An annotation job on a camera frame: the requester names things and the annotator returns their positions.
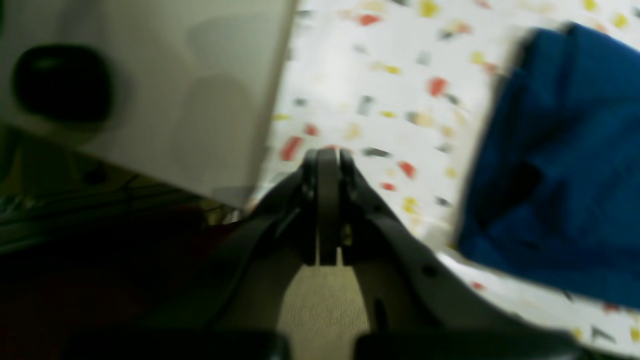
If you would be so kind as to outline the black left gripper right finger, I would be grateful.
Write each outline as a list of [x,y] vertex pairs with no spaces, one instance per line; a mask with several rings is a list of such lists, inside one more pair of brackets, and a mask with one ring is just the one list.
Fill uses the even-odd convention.
[[417,240],[339,151],[345,218],[342,256],[352,266],[373,329],[357,360],[587,360],[565,331],[542,328],[475,293]]

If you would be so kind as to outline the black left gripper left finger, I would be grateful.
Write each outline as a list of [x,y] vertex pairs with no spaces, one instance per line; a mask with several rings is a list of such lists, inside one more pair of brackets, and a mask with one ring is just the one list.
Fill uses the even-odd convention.
[[203,267],[194,282],[130,326],[87,333],[67,360],[288,360],[275,330],[304,265],[335,266],[341,153],[309,150]]

